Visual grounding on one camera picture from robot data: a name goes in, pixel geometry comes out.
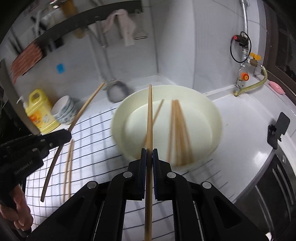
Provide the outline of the person's left hand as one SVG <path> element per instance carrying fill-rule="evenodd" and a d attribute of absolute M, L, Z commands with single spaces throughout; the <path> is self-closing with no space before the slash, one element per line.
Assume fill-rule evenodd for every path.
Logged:
<path fill-rule="evenodd" d="M 10 193 L 16 204 L 16 210 L 1 204 L 1 215 L 12 221 L 18 230 L 27 231 L 32 227 L 33 217 L 29 206 L 26 203 L 25 194 L 20 184 Z"/>

